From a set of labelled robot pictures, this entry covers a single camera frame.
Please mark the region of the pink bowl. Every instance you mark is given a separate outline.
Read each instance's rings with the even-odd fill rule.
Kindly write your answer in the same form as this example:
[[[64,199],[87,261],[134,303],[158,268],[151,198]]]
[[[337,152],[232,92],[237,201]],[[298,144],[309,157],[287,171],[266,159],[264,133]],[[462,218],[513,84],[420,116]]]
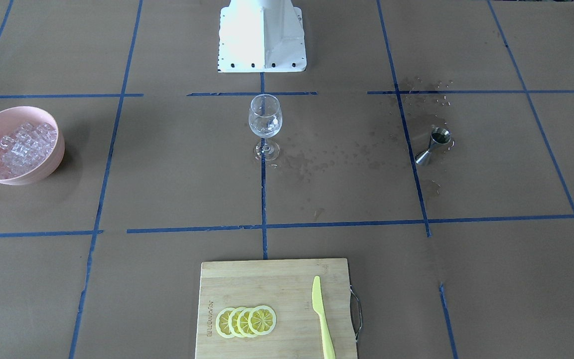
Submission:
[[[64,137],[48,112],[31,106],[0,111],[0,183],[25,185],[48,177],[64,153]]]

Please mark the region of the clear ice cubes pile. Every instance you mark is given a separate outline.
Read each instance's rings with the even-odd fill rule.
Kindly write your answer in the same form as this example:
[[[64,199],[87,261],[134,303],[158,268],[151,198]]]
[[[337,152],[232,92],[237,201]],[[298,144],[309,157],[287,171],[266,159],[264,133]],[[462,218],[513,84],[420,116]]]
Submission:
[[[50,124],[30,122],[0,138],[0,179],[20,177],[41,164],[54,150],[58,132]]]

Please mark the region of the steel jigger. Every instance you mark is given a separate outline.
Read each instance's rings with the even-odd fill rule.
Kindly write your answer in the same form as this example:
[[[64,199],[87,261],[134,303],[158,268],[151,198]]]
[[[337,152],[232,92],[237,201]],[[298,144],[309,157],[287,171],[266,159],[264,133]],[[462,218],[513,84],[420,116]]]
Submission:
[[[416,154],[414,157],[415,164],[419,166],[428,165],[431,161],[432,153],[439,147],[448,145],[451,139],[451,131],[442,127],[433,127],[429,134],[428,147],[423,152]]]

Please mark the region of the clear wine glass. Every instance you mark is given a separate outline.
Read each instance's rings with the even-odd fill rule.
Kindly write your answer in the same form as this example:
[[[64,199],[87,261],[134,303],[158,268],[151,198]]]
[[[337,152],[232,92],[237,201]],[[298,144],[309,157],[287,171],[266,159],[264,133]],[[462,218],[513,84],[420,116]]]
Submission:
[[[278,134],[283,124],[278,98],[267,93],[255,96],[249,105],[248,124],[253,134],[260,137],[255,145],[255,157],[259,161],[275,161],[280,154],[280,146],[271,138]]]

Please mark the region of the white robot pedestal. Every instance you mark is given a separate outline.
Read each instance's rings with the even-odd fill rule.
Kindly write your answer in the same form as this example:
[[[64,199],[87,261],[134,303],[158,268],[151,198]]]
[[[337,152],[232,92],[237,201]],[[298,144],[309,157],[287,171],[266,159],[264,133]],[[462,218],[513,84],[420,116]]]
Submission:
[[[219,73],[307,68],[303,16],[290,0],[232,0],[219,17]]]

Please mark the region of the yellow plastic knife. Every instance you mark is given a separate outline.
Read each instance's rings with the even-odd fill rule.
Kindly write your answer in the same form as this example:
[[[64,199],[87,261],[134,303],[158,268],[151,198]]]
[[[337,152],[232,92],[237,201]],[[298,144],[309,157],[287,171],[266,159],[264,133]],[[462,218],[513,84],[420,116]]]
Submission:
[[[336,359],[333,341],[329,332],[326,320],[325,307],[322,298],[321,280],[319,276],[314,276],[311,289],[311,304],[313,311],[319,318],[319,328],[321,334],[322,354],[324,359]]]

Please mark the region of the wooden cutting board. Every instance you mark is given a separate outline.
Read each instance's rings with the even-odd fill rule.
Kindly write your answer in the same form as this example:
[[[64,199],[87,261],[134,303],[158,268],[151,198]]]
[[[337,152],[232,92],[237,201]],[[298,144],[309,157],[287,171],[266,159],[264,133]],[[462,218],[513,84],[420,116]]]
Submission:
[[[285,259],[201,264],[194,356],[197,359],[322,359],[319,318],[311,304],[314,276],[321,280],[326,322],[337,359],[355,359],[348,261]],[[274,330],[253,338],[221,337],[217,314],[226,307],[268,305]]]

